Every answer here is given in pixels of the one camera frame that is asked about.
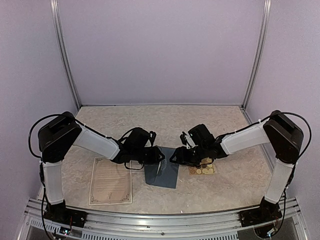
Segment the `blue paper envelope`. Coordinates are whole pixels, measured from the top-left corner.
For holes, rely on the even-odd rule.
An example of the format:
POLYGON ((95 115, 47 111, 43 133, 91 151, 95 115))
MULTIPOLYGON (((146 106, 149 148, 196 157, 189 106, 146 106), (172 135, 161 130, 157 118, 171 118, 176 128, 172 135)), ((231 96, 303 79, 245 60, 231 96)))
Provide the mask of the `blue paper envelope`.
POLYGON ((170 162, 175 149, 160 147, 165 158, 160 163, 144 166, 145 183, 151 186, 175 189, 177 186, 179 164, 170 162))

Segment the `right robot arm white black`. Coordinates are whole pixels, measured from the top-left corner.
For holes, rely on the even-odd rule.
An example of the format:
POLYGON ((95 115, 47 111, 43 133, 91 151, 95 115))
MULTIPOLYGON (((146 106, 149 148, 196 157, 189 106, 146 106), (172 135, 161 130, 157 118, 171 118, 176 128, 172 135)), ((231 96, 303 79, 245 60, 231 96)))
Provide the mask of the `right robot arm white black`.
POLYGON ((275 212, 289 186, 297 161, 302 154, 303 130, 279 110, 249 126, 214 137, 204 124, 199 124, 180 135, 182 146, 175 149, 170 162, 190 167, 200 166, 203 159, 222 159, 239 151, 258 145, 271 144, 276 164, 262 206, 256 210, 256 218, 266 222, 275 212))

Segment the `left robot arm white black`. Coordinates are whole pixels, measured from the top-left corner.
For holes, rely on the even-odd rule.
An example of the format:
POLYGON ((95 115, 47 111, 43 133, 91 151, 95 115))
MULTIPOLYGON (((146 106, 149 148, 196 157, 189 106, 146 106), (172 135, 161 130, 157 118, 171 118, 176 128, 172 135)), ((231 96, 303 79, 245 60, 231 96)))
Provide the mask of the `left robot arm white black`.
POLYGON ((155 145, 157 134, 141 127, 128 130, 114 138, 82 123, 69 111, 41 118, 47 121, 37 133, 43 172, 45 199, 51 205, 50 214, 63 223, 70 218, 64 207, 63 166, 71 159, 72 151, 88 152, 131 170, 131 162, 141 167, 158 164, 165 156, 155 145))

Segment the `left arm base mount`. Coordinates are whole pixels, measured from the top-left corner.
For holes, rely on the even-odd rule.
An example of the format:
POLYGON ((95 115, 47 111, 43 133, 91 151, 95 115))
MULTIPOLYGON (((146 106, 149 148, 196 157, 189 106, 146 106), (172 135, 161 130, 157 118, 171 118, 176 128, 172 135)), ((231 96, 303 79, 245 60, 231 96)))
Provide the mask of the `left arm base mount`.
POLYGON ((76 210, 66 207, 66 202, 63 200, 59 204, 48 203, 44 211, 44 219, 52 222, 68 225, 70 227, 83 228, 88 213, 82 210, 76 210))

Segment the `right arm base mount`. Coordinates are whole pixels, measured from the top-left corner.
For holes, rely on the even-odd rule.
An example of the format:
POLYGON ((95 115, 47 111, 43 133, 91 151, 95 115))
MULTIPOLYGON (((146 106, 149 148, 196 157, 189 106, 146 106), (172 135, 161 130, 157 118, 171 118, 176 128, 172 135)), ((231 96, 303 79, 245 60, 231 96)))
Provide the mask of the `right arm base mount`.
POLYGON ((279 203, 271 203, 265 200, 264 197, 262 198, 259 207, 239 212, 239 219, 242 227, 275 221, 281 217, 282 212, 279 203))

